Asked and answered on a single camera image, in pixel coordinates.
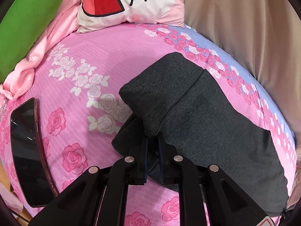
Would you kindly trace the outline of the dark grey pants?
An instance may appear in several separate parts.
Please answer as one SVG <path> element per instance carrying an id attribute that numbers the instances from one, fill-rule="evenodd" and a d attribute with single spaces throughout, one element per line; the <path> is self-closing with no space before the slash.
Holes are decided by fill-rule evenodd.
<path id="1" fill-rule="evenodd" d="M 163 140 L 194 164 L 218 165 L 269 216 L 288 201 L 287 179 L 269 131 L 238 113 L 207 70 L 170 53 L 121 87 L 132 110 L 112 140 L 128 155 L 144 136 Z"/>

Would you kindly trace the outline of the black smartphone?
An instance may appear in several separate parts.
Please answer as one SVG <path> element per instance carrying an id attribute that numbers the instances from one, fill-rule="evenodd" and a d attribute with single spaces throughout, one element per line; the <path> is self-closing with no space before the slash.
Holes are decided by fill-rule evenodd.
<path id="1" fill-rule="evenodd" d="M 33 208 L 46 206 L 58 195 L 46 162 L 38 107 L 38 100 L 31 98 L 10 116 L 13 164 L 24 198 Z"/>

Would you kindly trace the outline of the pink floral bed sheet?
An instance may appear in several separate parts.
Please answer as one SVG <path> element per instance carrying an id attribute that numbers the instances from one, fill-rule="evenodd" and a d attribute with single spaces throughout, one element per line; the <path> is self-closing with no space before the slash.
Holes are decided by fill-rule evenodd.
<path id="1" fill-rule="evenodd" d="M 33 216 L 13 164 L 10 115 L 31 98 L 39 101 L 45 157 L 58 191 L 90 166 L 105 168 L 120 158 L 111 142 L 131 115 L 120 88 L 164 55 L 179 52 L 210 73 L 232 106 L 272 133 L 292 192 L 296 169 L 294 134 L 261 84 L 221 48 L 193 28 L 122 24 L 72 33 L 51 48 L 35 72 L 31 89 L 8 102 L 1 121 L 1 161 L 17 197 Z"/>

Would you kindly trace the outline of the pink satin cloth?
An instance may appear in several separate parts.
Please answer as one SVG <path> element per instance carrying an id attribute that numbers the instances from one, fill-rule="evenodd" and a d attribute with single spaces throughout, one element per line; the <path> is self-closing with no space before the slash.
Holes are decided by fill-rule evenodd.
<path id="1" fill-rule="evenodd" d="M 38 38 L 33 48 L 8 74 L 1 84 L 1 96 L 15 100 L 33 85 L 35 68 L 39 66 L 47 51 L 70 33 L 79 28 L 77 14 L 81 0 L 63 0 L 56 17 Z"/>

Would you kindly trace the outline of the beige fabric curtain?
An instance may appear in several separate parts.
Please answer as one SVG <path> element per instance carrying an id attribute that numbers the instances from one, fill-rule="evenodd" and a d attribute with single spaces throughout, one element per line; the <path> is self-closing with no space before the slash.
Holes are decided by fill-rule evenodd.
<path id="1" fill-rule="evenodd" d="M 288 0 L 185 0 L 185 22 L 265 88 L 300 140 L 300 19 Z"/>

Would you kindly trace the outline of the white cartoon bunny pillow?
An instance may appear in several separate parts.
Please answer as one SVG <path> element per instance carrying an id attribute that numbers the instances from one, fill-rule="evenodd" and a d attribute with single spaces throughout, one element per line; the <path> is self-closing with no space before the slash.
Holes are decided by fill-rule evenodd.
<path id="1" fill-rule="evenodd" d="M 184 0 L 82 0 L 78 32 L 92 32 L 123 22 L 184 25 Z"/>

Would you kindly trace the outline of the green pillow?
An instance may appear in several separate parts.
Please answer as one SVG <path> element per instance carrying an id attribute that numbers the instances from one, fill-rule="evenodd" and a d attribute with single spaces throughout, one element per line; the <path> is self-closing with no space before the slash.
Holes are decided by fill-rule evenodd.
<path id="1" fill-rule="evenodd" d="M 55 17 L 63 0 L 15 0 L 1 21 L 1 83 Z"/>

